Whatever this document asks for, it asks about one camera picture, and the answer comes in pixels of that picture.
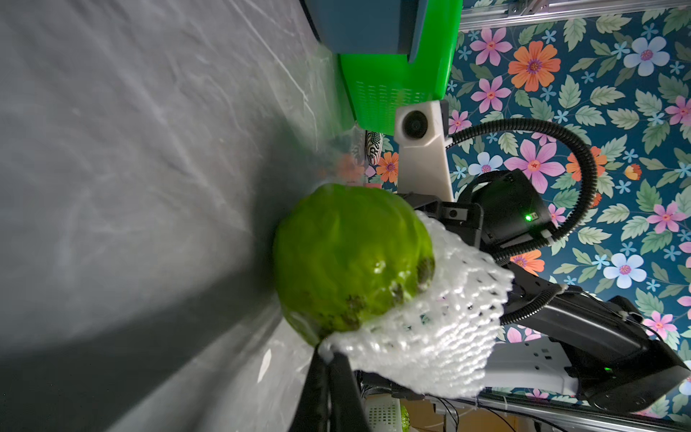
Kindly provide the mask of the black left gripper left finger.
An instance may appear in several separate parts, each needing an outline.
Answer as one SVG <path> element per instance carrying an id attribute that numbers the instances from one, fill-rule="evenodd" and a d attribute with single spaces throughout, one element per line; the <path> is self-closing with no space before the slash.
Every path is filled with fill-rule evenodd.
<path id="1" fill-rule="evenodd" d="M 328 430 L 329 374 L 327 363 L 316 348 L 289 431 L 326 432 Z"/>

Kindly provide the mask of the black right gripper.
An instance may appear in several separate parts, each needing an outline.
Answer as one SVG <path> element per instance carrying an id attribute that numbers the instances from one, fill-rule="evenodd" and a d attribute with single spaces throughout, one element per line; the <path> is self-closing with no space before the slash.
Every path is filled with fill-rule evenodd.
<path id="1" fill-rule="evenodd" d="M 429 194 L 402 194 L 401 197 L 416 211 L 436 219 L 473 248 L 482 244 L 483 210 L 477 203 L 443 202 Z"/>

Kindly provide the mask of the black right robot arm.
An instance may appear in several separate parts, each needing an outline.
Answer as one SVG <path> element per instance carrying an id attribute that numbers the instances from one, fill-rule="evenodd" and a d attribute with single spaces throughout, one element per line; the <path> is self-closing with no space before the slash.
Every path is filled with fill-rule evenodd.
<path id="1" fill-rule="evenodd" d="M 574 154 L 584 178 L 574 211 L 563 224 L 550 221 L 540 194 L 516 168 L 478 176 L 458 198 L 453 198 L 448 179 L 432 175 L 431 166 L 444 161 L 449 144 L 502 131 L 543 133 Z M 548 282 L 512 262 L 514 256 L 572 233 L 592 205 L 596 163 L 580 137 L 552 122 L 522 118 L 450 133 L 442 122 L 418 110 L 399 120 L 395 136 L 401 147 L 399 188 L 404 199 L 512 273 L 500 321 L 537 330 L 547 345 L 538 351 L 523 344 L 526 359 L 514 357 L 510 347 L 496 349 L 489 376 L 511 387 L 558 383 L 598 409 L 626 413 L 649 408 L 687 381 L 689 368 L 660 333 L 646 333 L 631 302 L 621 296 L 601 302 L 578 286 Z"/>

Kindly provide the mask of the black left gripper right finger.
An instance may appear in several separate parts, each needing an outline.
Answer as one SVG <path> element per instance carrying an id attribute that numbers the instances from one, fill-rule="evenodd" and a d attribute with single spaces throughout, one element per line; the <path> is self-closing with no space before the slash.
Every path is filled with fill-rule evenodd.
<path id="1" fill-rule="evenodd" d="M 363 412 L 359 388 L 348 358 L 336 353 L 329 363 L 329 430 L 336 432 L 370 431 Z"/>

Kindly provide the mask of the dark-topped green custard apple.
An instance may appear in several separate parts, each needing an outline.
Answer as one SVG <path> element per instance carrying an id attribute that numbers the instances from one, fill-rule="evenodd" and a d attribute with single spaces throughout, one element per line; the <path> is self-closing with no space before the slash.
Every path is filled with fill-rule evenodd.
<path id="1" fill-rule="evenodd" d="M 310 345 L 428 289 L 435 254 L 425 225 L 397 194 L 327 184 L 279 224 L 275 288 L 284 318 Z"/>

